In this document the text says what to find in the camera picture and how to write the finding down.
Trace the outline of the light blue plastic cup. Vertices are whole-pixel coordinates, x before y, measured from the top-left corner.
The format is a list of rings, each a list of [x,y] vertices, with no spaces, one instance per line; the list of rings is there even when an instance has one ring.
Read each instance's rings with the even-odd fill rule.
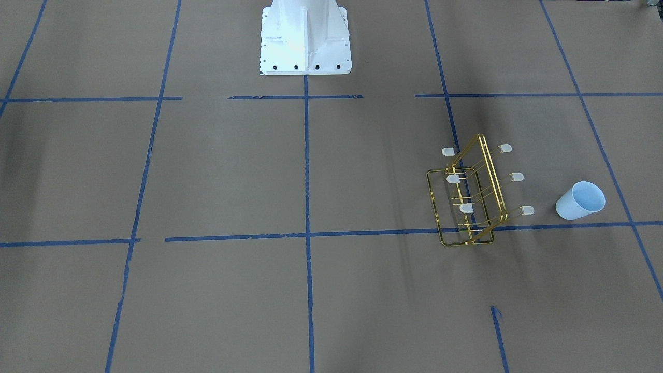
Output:
[[[565,220],[577,220],[595,214],[606,206],[606,196],[599,187],[585,180],[576,182],[555,203],[559,217]]]

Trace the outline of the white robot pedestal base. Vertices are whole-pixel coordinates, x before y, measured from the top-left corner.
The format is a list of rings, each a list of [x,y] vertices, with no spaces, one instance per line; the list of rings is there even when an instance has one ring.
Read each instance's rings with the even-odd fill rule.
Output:
[[[352,71],[346,8],[336,1],[273,1],[261,13],[259,73],[332,75]]]

